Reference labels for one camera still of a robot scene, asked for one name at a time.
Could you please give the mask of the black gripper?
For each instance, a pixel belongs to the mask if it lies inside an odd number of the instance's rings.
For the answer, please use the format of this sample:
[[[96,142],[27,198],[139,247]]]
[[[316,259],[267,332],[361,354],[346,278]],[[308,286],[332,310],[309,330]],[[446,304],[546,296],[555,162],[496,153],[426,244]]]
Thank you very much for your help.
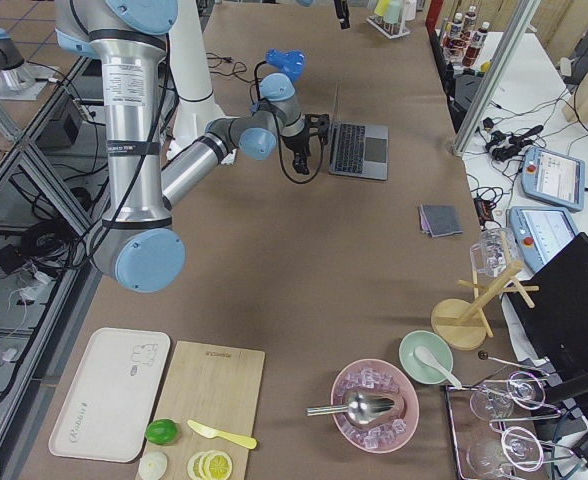
[[[294,153],[293,168],[298,174],[308,173],[307,156],[311,155],[310,139],[317,137],[320,145],[328,144],[331,120],[328,114],[303,114],[280,133],[285,146]]]
[[[347,0],[334,0],[334,8],[341,29],[350,28],[350,12]]]

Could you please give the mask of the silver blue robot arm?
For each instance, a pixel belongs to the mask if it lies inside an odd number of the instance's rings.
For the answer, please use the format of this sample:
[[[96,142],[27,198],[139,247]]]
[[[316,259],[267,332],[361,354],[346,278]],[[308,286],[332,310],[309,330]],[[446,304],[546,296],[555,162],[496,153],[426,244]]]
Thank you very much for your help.
[[[270,51],[274,72],[251,113],[225,115],[192,1],[59,1],[55,12],[60,47],[102,67],[110,202],[87,255],[129,290],[156,292],[180,273],[186,249],[172,207],[227,157],[263,160],[284,146],[301,167],[311,138],[328,137],[329,118],[300,108],[298,51]]]

